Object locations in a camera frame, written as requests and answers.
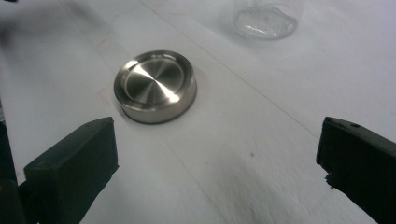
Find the stainless steel puck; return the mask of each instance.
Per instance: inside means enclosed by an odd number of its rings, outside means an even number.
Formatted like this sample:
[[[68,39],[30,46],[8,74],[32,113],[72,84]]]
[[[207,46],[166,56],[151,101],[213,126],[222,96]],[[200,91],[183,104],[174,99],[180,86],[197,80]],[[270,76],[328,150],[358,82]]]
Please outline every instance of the stainless steel puck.
[[[169,50],[141,54],[125,64],[114,81],[125,114],[142,123],[161,123],[192,104],[197,86],[190,62]]]

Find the metal disc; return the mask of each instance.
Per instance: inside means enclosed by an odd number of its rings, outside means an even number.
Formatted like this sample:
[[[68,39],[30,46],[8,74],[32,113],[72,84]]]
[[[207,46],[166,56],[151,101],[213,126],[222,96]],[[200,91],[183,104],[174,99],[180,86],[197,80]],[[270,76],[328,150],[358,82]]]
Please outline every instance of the metal disc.
[[[192,104],[196,90],[190,62],[167,50],[137,56],[121,68],[114,82],[126,115],[143,123],[179,116]]]

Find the black clamp jaw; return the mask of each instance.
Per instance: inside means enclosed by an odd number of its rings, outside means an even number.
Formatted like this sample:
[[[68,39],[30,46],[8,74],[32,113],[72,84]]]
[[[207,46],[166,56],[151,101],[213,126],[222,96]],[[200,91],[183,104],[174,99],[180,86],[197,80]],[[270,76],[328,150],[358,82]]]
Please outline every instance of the black clamp jaw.
[[[78,224],[118,168],[113,118],[86,123],[29,163],[20,186],[0,180],[0,224]]]
[[[317,163],[327,183],[376,222],[396,223],[396,144],[358,124],[326,118]]]

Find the clear glass container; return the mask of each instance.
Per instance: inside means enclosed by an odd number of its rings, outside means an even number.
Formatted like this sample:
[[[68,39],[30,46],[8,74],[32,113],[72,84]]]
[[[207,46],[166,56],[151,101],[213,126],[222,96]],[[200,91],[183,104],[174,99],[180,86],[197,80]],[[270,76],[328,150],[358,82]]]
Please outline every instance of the clear glass container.
[[[241,35],[276,40],[298,26],[305,0],[234,0],[233,26]]]

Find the round metal cap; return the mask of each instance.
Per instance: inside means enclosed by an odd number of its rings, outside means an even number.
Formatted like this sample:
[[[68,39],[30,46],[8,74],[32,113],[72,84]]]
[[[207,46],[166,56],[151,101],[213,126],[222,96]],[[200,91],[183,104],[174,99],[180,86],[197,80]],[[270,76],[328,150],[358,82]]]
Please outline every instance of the round metal cap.
[[[141,54],[125,64],[114,81],[125,114],[142,123],[161,123],[192,104],[196,82],[190,62],[169,50]]]

